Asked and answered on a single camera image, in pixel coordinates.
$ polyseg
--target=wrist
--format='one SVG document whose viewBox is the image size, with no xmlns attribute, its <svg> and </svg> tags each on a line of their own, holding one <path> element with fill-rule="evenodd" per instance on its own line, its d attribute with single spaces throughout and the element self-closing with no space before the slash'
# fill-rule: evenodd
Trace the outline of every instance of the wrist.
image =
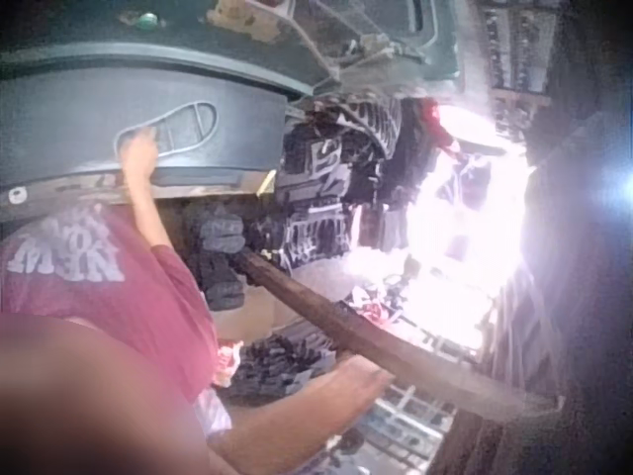
<svg viewBox="0 0 633 475">
<path fill-rule="evenodd" d="M 129 179 L 126 177 L 126 185 L 132 199 L 146 196 L 151 197 L 151 183 L 149 183 L 148 179 Z"/>
</svg>

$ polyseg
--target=man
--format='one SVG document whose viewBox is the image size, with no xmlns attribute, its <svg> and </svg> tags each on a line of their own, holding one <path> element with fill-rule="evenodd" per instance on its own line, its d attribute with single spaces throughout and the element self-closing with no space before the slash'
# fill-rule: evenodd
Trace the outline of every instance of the man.
<svg viewBox="0 0 633 475">
<path fill-rule="evenodd" d="M 103 473 L 235 473 L 182 407 L 218 428 L 201 410 L 218 344 L 151 197 L 157 155 L 151 130 L 120 151 L 130 208 L 79 206 L 3 243 L 0 443 L 41 455 L 42 473 L 73 473 L 73 457 L 75 473 L 95 460 Z M 203 459 L 211 472 L 196 471 Z"/>
</svg>

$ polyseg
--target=wooden stick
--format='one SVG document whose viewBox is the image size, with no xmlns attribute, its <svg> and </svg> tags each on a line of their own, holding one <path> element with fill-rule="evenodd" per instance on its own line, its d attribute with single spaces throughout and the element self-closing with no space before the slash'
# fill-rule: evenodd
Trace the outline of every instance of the wooden stick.
<svg viewBox="0 0 633 475">
<path fill-rule="evenodd" d="M 236 261 L 255 282 L 337 342 L 435 398 L 499 423 L 555 409 L 552 401 L 451 363 L 344 312 L 248 249 Z"/>
</svg>

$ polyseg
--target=hand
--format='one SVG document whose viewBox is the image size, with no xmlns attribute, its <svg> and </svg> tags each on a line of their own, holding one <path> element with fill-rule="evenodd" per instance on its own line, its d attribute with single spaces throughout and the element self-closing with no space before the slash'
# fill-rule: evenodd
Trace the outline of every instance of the hand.
<svg viewBox="0 0 633 475">
<path fill-rule="evenodd" d="M 119 151 L 123 175 L 130 191 L 149 185 L 158 157 L 155 136 L 155 129 L 141 129 Z"/>
</svg>

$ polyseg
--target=pink t-shirt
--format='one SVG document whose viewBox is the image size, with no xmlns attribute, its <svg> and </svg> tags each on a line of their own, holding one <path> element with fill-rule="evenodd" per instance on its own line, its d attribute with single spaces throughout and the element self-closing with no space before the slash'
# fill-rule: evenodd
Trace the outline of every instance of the pink t-shirt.
<svg viewBox="0 0 633 475">
<path fill-rule="evenodd" d="M 78 317 L 144 355 L 194 402 L 213 380 L 216 333 L 196 282 L 167 246 L 149 248 L 131 210 L 83 206 L 2 243 L 2 312 Z"/>
</svg>

